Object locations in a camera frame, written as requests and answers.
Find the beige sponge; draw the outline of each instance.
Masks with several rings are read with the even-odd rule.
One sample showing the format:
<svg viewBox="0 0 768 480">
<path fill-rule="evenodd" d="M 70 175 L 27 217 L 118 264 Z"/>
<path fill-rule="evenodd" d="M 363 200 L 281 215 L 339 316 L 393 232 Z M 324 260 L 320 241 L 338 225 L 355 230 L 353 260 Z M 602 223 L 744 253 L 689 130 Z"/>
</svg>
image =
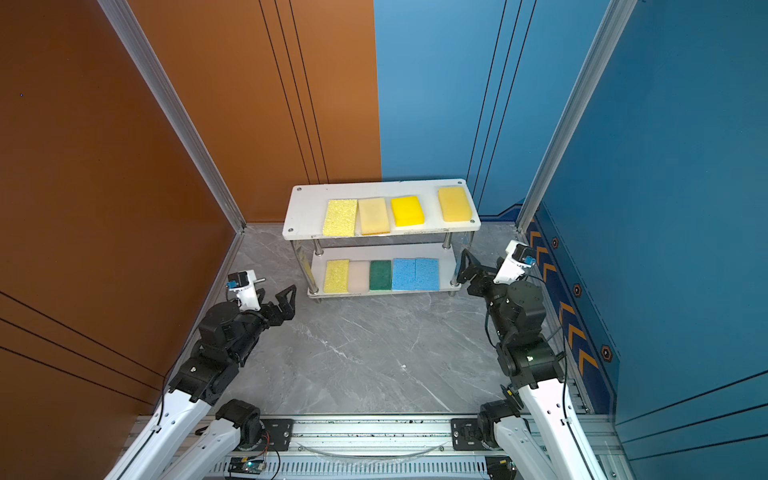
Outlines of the beige sponge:
<svg viewBox="0 0 768 480">
<path fill-rule="evenodd" d="M 363 235 L 389 233 L 389 217 L 383 198 L 363 198 L 357 201 L 360 209 L 360 228 Z"/>
<path fill-rule="evenodd" d="M 371 262 L 357 260 L 349 262 L 349 277 L 346 288 L 350 293 L 368 293 L 370 291 Z"/>
</svg>

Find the blue sponge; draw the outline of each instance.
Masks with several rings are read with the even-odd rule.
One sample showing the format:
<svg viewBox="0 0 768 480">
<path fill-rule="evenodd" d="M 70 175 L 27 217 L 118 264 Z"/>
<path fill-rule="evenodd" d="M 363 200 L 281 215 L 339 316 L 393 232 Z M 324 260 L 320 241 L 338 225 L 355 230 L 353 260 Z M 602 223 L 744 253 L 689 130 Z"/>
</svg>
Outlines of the blue sponge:
<svg viewBox="0 0 768 480">
<path fill-rule="evenodd" d="M 436 258 L 417 258 L 414 290 L 440 290 L 439 271 Z"/>
<path fill-rule="evenodd" d="M 416 290 L 416 260 L 395 258 L 392 261 L 392 290 Z"/>
</svg>

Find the sponge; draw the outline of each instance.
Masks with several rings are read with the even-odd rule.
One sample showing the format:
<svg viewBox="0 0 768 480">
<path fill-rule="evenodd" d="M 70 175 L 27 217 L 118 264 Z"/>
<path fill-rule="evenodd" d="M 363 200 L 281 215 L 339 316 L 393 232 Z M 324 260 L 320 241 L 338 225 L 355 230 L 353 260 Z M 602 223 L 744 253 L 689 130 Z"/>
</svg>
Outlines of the sponge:
<svg viewBox="0 0 768 480">
<path fill-rule="evenodd" d="M 370 289 L 392 289 L 392 262 L 390 260 L 371 260 Z"/>
<path fill-rule="evenodd" d="M 424 223 L 424 212 L 418 197 L 403 197 L 392 199 L 392 214 L 395 216 L 397 227 L 421 225 Z"/>
<path fill-rule="evenodd" d="M 436 258 L 417 258 L 414 290 L 440 290 L 439 264 Z"/>
<path fill-rule="evenodd" d="M 442 219 L 446 222 L 469 222 L 472 208 L 469 206 L 464 187 L 443 187 L 437 190 Z"/>
<path fill-rule="evenodd" d="M 416 290 L 416 260 L 395 258 L 392 261 L 392 290 Z"/>
<path fill-rule="evenodd" d="M 346 283 L 349 277 L 349 260 L 328 260 L 326 263 L 325 293 L 348 293 Z"/>
<path fill-rule="evenodd" d="M 329 200 L 323 235 L 326 237 L 354 237 L 357 200 Z"/>
<path fill-rule="evenodd" d="M 360 209 L 360 226 L 363 235 L 389 233 L 389 217 L 383 198 L 364 198 L 357 201 Z"/>
<path fill-rule="evenodd" d="M 350 293 L 368 293 L 370 290 L 371 263 L 368 260 L 349 262 L 346 288 Z"/>
</svg>

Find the bright yellow sponge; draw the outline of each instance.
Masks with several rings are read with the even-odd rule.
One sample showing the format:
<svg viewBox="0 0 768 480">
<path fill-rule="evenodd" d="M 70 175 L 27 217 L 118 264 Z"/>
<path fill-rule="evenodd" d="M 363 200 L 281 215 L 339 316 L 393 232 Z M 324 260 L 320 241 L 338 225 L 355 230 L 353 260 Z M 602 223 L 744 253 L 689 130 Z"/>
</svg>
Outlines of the bright yellow sponge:
<svg viewBox="0 0 768 480">
<path fill-rule="evenodd" d="M 464 187 L 443 187 L 437 190 L 437 197 L 444 221 L 469 222 L 472 219 L 472 208 Z"/>
<path fill-rule="evenodd" d="M 349 279 L 349 260 L 328 260 L 326 263 L 325 293 L 348 293 L 346 283 Z"/>
<path fill-rule="evenodd" d="M 397 227 L 421 225 L 424 223 L 424 212 L 418 197 L 403 197 L 392 199 L 392 214 L 395 216 Z"/>
<path fill-rule="evenodd" d="M 364 198 L 357 201 L 360 209 L 360 228 L 363 235 L 389 233 L 389 217 L 383 198 Z"/>
<path fill-rule="evenodd" d="M 329 200 L 323 235 L 326 237 L 354 237 L 357 200 Z"/>
</svg>

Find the white shelf board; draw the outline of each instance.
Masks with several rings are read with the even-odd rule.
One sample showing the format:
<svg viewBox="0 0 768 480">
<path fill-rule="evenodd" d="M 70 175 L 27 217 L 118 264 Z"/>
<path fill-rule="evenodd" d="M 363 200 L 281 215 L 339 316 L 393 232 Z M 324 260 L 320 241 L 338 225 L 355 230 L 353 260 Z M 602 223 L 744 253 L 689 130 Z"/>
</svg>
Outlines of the white shelf board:
<svg viewBox="0 0 768 480">
<path fill-rule="evenodd" d="M 464 187 L 472 219 L 467 222 L 445 222 L 437 192 L 443 187 Z M 390 200 L 398 197 L 417 196 L 424 212 L 424 223 L 410 227 L 395 227 Z M 288 213 L 283 226 L 283 238 L 286 240 L 311 240 L 313 238 L 339 238 L 323 235 L 323 223 L 326 219 L 328 200 L 360 200 L 363 198 L 384 197 L 389 215 L 389 233 L 362 235 L 360 233 L 360 215 L 357 215 L 355 237 L 388 237 L 391 235 L 419 235 L 423 233 L 472 232 L 480 229 L 472 195 L 466 182 L 461 178 L 451 180 L 408 180 L 400 182 L 375 182 L 367 184 L 321 184 L 298 185 L 293 188 L 288 204 Z"/>
<path fill-rule="evenodd" d="M 451 278 L 456 269 L 456 258 L 453 248 L 448 250 L 442 243 L 407 243 L 404 245 L 373 245 L 370 247 L 337 247 L 324 249 L 323 255 L 312 258 L 312 275 L 319 291 L 312 298 L 329 298 L 334 296 L 369 296 L 392 295 L 394 293 L 417 293 L 421 290 L 371 290 L 367 293 L 325 293 L 326 262 L 328 260 L 392 260 L 395 258 L 436 258 L 438 259 L 440 291 L 455 292 L 461 286 L 451 286 Z"/>
</svg>

